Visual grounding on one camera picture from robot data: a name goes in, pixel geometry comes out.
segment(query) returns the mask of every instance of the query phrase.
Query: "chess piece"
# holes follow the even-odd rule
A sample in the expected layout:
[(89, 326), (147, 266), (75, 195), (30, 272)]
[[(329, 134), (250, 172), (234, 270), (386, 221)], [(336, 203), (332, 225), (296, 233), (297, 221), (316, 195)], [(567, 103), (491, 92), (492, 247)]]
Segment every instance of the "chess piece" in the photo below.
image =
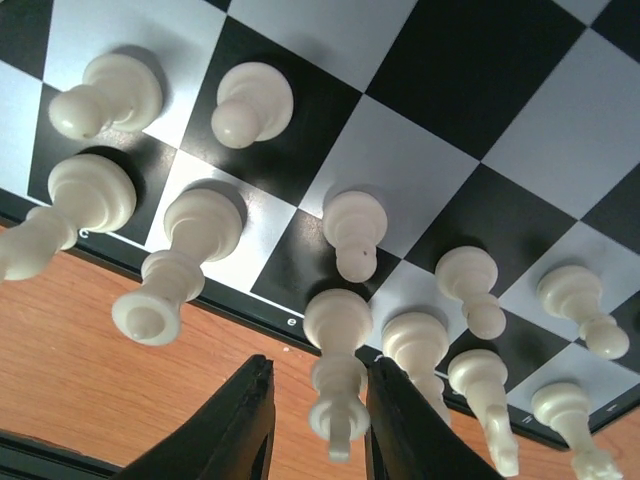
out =
[(450, 426), (451, 414), (442, 400), (444, 383), (434, 373), (448, 350), (447, 331), (426, 313), (399, 315), (382, 332), (382, 352), (407, 372), (429, 405)]
[(324, 208), (322, 228), (336, 249), (338, 272), (347, 281), (366, 282), (378, 266), (376, 246), (387, 232), (382, 205), (364, 192), (345, 192)]
[(293, 115), (293, 93), (287, 79), (264, 63), (243, 63), (229, 70), (220, 81), (217, 100), (211, 128), (229, 148), (277, 137)]
[(108, 128), (139, 132), (161, 109), (162, 90), (153, 72), (135, 58), (109, 53), (89, 63), (81, 85), (51, 101), (49, 119), (62, 135), (86, 140)]
[(489, 350), (464, 352), (449, 364), (449, 383), (482, 425), (498, 473), (513, 477), (518, 475), (518, 443), (509, 423), (506, 381), (506, 365)]
[(629, 350), (629, 337), (611, 315), (602, 312), (601, 297), (600, 279), (576, 265), (553, 270), (538, 284), (538, 298), (549, 315), (575, 321), (580, 338), (596, 355), (620, 358)]
[(476, 337), (499, 337), (507, 319), (498, 299), (489, 293), (498, 279), (498, 266), (487, 252), (459, 247), (446, 253), (436, 265), (438, 288), (447, 297), (462, 300), (462, 313)]
[(575, 456), (571, 466), (578, 480), (623, 478), (613, 458), (599, 449), (589, 432), (589, 398), (573, 383), (555, 383), (538, 390), (532, 399), (533, 415), (558, 432)]
[(354, 353), (373, 329), (367, 303), (348, 290), (316, 295), (305, 311), (304, 333), (322, 352), (311, 370), (319, 394), (309, 412), (309, 424), (329, 441), (329, 459), (347, 462), (351, 441), (369, 428), (369, 413), (360, 401), (367, 385), (367, 369)]
[(169, 250), (142, 264), (142, 285), (120, 297), (112, 316), (118, 329), (144, 345), (166, 345), (180, 334), (180, 308), (204, 288), (200, 265), (227, 257), (238, 245), (242, 219), (225, 196), (196, 189), (182, 193), (167, 209)]
[(51, 207), (31, 209), (23, 223), (0, 235), (0, 281), (38, 275), (56, 253), (76, 244), (78, 230), (118, 230), (136, 206), (131, 179), (98, 155), (58, 163), (49, 174), (48, 190)]

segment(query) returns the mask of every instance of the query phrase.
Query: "wood grain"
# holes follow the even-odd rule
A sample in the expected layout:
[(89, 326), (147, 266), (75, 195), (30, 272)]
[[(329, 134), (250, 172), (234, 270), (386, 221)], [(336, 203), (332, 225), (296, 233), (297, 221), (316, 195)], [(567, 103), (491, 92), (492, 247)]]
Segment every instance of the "wood grain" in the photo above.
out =
[[(362, 442), (348, 465), (327, 461), (307, 425), (315, 358), (188, 305), (180, 339), (149, 348), (113, 326), (113, 301), (135, 283), (60, 254), (41, 276), (0, 286), (0, 429), (125, 465), (184, 422), (251, 354), (275, 360), (271, 477), (365, 478)], [(453, 428), (485, 459), (478, 423)], [(640, 411), (598, 435), (626, 473), (640, 471)], [(521, 479), (570, 479), (570, 454), (520, 439)]]

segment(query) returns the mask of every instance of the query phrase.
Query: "white rook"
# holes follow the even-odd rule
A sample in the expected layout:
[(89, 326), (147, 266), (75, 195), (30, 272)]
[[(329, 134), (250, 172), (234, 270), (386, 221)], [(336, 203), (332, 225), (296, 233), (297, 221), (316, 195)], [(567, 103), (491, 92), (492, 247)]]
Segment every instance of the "white rook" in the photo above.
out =
[(620, 480), (609, 452), (600, 450), (589, 432), (590, 402), (573, 383), (554, 383), (538, 390), (532, 398), (533, 414), (541, 424), (558, 432), (575, 456), (571, 466), (578, 480)]
[(112, 316), (127, 337), (145, 345), (165, 345), (180, 334), (180, 308), (204, 288), (200, 265), (234, 251), (242, 234), (235, 205), (220, 193), (196, 189), (182, 193), (167, 209), (169, 250), (142, 264), (142, 286), (113, 304)]
[(442, 400), (444, 382), (435, 375), (436, 366), (448, 350), (447, 331), (426, 313), (399, 315), (390, 320), (382, 332), (382, 352), (407, 372), (429, 405), (451, 425), (451, 414)]
[(78, 230), (118, 230), (133, 215), (137, 200), (124, 170), (92, 154), (58, 163), (48, 189), (51, 207), (31, 209), (22, 224), (0, 235), (0, 281), (38, 275), (56, 253), (76, 244)]

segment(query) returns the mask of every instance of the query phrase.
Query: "black square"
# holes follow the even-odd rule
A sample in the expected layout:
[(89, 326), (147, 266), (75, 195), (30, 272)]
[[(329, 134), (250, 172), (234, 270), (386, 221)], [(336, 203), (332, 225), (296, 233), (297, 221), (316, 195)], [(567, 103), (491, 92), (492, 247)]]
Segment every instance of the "black square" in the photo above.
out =
[(611, 312), (620, 328), (629, 335), (629, 351), (625, 356), (615, 360), (636, 373), (640, 373), (640, 292), (636, 292)]
[[(276, 138), (235, 150), (216, 140), (211, 114), (224, 74), (248, 61), (267, 63), (287, 78), (294, 112)], [(297, 206), (359, 98), (352, 87), (227, 17), (180, 148)]]
[(336, 251), (322, 233), (322, 220), (298, 210), (251, 291), (298, 313), (304, 313), (315, 295), (331, 288), (352, 290), (369, 301), (400, 262), (380, 248), (377, 259), (371, 279), (346, 281), (336, 268)]
[(486, 250), (498, 264), (502, 294), (574, 223), (575, 219), (480, 164), (411, 249), (406, 260), (435, 272), (449, 250)]
[(591, 26), (596, 32), (640, 62), (640, 2), (612, 0)]
[(0, 6), (0, 60), (42, 80), (53, 0), (19, 0)]
[(640, 253), (640, 164), (587, 213), (582, 221)]
[(226, 12), (227, 10), (229, 10), (229, 4), (231, 3), (231, 0), (204, 0), (204, 1), (207, 3), (210, 3), (214, 7), (218, 7), (223, 12)]
[(419, 1), (367, 94), (481, 160), (583, 30), (550, 0)]
[(507, 327), (494, 340), (481, 340), (466, 330), (449, 347), (446, 357), (437, 369), (447, 373), (449, 364), (456, 356), (468, 350), (485, 349), (497, 353), (509, 370), (505, 390), (509, 392), (525, 378), (551, 360), (569, 342), (519, 316), (504, 312)]
[(60, 161), (81, 151), (103, 155), (116, 162), (133, 180), (138, 204), (133, 217), (118, 233), (144, 245), (160, 202), (176, 150), (144, 133), (107, 130), (88, 141), (74, 141), (59, 134), (48, 116), (49, 103), (58, 94), (44, 85), (29, 176), (29, 195), (49, 203), (49, 173)]

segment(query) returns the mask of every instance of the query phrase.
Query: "chess board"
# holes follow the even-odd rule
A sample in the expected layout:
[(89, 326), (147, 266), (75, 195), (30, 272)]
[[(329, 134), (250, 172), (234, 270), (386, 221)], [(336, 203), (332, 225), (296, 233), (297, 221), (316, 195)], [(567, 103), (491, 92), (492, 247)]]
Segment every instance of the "chess board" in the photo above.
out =
[[(115, 234), (81, 232), (78, 249), (135, 277), (168, 246), (163, 215), (180, 192), (225, 190), (246, 205), (246, 226), (230, 257), (204, 266), (199, 305), (310, 348), (307, 302), (353, 290), (375, 319), (358, 352), (366, 362), (387, 320), (431, 312), (452, 342), (438, 372), (467, 349), (496, 351), (514, 431), (565, 448), (531, 415), (537, 388), (578, 382), (593, 432), (640, 403), (639, 30), (633, 0), (6, 0), (0, 216), (12, 224), (48, 203), (59, 161), (103, 154), (134, 179), (139, 205)], [(48, 104), (113, 51), (158, 74), (161, 117), (138, 134), (62, 137)], [(210, 117), (221, 77), (245, 61), (278, 68), (295, 110), (277, 138), (230, 150)], [(340, 278), (322, 234), (323, 204), (348, 189), (373, 194), (389, 217), (364, 284)], [(436, 288), (436, 262), (461, 245), (500, 269), (492, 292), (508, 323), (494, 341), (473, 337)], [(631, 338), (623, 358), (590, 353), (573, 322), (542, 310), (538, 280), (567, 263), (602, 278), (603, 309)], [(445, 400), (469, 412), (448, 384)]]

